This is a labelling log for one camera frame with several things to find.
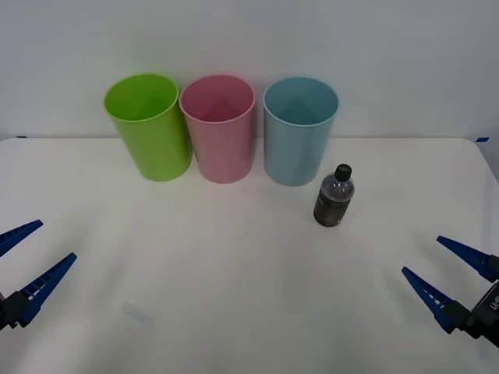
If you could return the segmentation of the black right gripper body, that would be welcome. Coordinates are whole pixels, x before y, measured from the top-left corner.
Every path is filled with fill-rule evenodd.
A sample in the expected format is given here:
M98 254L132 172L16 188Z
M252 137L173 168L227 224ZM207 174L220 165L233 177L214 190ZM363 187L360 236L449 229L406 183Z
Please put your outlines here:
M469 336L474 339L483 337L498 348L498 281L472 309L465 326Z

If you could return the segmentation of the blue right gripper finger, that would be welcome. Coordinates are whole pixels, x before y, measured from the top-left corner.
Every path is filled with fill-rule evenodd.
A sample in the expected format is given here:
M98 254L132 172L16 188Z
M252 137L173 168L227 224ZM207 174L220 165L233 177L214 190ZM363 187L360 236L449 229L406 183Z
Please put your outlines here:
M437 242L449 249L457 257L472 267L486 280L498 279L498 257L486 254L477 249L464 245L444 236L438 236Z
M446 333L459 329L467 334L474 334L468 324L471 312L465 306L428 284L408 267L402 268L402 274Z

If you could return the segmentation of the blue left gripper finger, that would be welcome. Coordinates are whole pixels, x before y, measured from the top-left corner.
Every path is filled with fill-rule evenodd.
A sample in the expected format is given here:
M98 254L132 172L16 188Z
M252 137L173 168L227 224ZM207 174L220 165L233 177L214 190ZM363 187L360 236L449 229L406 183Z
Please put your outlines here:
M2 299L1 329L29 325L76 259L76 254L70 253L26 287Z
M35 220L0 234L0 256L4 256L27 236L43 225L41 220Z

